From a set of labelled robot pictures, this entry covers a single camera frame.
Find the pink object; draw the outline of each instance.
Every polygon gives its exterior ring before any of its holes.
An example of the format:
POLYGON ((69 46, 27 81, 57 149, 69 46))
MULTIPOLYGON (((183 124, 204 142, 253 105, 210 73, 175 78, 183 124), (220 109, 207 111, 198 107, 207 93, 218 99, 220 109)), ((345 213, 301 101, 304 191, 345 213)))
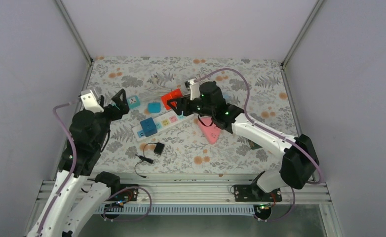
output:
MULTIPOLYGON (((209 125, 212 123, 212 119, 209 117, 203 117, 200 118, 202 122, 205 125, 209 125)), ((200 121, 197 121, 197 125, 199 125, 200 131, 203 132, 203 135, 205 135, 207 141, 210 145, 213 145, 218 140, 219 134, 221 133, 220 128, 218 128, 216 125, 212 125, 209 127, 203 126, 203 124, 200 121)))

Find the power strip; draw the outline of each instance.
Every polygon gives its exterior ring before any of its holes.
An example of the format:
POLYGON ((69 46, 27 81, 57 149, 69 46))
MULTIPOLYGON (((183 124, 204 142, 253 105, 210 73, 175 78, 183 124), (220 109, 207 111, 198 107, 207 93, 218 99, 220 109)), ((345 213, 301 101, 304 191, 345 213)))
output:
MULTIPOLYGON (((191 114, 185 117, 183 115, 177 115, 176 112, 171 110, 170 112, 167 112, 163 115, 153 118, 156 125, 156 130, 157 130, 156 134, 159 134, 160 132, 171 128, 172 126, 175 126, 181 122, 187 121, 193 117, 194 117, 194 114, 191 114)), ((133 127, 132 131, 135 136, 135 139, 138 142, 154 136, 154 135, 151 135, 149 137, 146 137, 140 125, 133 127)))

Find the cable connector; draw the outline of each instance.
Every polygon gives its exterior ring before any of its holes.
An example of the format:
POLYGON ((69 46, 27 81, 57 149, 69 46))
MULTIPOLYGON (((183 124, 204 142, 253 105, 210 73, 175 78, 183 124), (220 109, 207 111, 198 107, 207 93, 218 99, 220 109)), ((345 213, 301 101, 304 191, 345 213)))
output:
POLYGON ((139 156, 139 155, 136 155, 139 159, 141 159, 142 161, 146 161, 150 164, 154 164, 154 160, 153 159, 150 159, 150 158, 146 158, 144 156, 139 156))

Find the black cable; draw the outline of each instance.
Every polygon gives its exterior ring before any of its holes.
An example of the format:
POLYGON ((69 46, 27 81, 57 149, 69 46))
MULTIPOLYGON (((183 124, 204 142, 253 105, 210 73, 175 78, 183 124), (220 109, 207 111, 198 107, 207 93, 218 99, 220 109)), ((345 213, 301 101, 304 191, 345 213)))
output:
POLYGON ((145 146, 144 146, 144 148, 142 149, 142 155, 144 156, 144 157, 146 157, 145 156, 145 147, 147 147, 147 145, 149 145, 149 144, 157 144, 156 142, 148 142, 145 146))
POLYGON ((103 148, 100 150, 100 152, 103 152, 103 151, 104 151, 104 149, 106 148, 107 143, 109 142, 109 139, 110 139, 110 129, 109 129, 109 132, 107 133, 106 143, 104 144, 104 146, 103 146, 103 148))
POLYGON ((200 119, 200 115, 197 116, 197 119, 198 119, 199 122, 200 122, 203 126, 205 126, 205 127, 210 127, 210 126, 213 125, 213 121, 212 121, 209 125, 204 124, 203 121, 200 119))
POLYGON ((146 179, 147 176, 138 174, 138 172, 136 172, 136 166, 139 165, 139 164, 141 164, 141 163, 144 162, 144 161, 146 161, 146 162, 148 162, 148 163, 150 163, 150 164, 153 164, 153 163, 154 163, 154 160, 153 160, 153 159, 150 159, 150 158, 146 158, 146 157, 145 157, 145 147, 147 147, 147 145, 149 145, 149 144, 156 144, 156 142, 149 142, 149 143, 145 144, 144 148, 142 149, 142 156, 136 155, 139 159, 141 159, 141 161, 138 162, 138 163, 136 163, 136 165, 135 165, 135 167, 134 167, 135 173, 136 173, 138 176, 140 176, 140 177, 142 177, 142 178, 144 178, 144 179, 146 179))
POLYGON ((138 176, 140 176, 140 177, 146 179, 147 177, 146 177, 145 175, 140 175, 140 174, 138 174, 138 172, 136 172, 136 166, 139 165, 139 164, 142 163, 142 162, 144 162, 144 161, 141 160, 140 162, 136 163, 134 170, 135 170, 135 173, 136 173, 138 176))
POLYGON ((230 193, 233 194, 233 195, 235 195, 235 193, 233 193, 233 192, 231 191, 231 189, 232 189, 234 186, 235 186, 235 185, 232 185, 232 186, 230 187, 230 193))

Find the white wall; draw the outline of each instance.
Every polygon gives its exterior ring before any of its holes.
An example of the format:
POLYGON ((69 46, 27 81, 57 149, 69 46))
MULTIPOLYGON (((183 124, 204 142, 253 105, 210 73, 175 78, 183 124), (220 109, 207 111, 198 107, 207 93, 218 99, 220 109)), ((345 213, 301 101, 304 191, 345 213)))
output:
POLYGON ((64 142, 52 107, 76 98, 86 68, 53 0, 0 1, 0 236, 24 235, 64 142))
POLYGON ((386 0, 327 0, 286 68, 345 236, 386 236, 386 0))
POLYGON ((283 61, 316 0, 63 0, 91 56, 283 61))

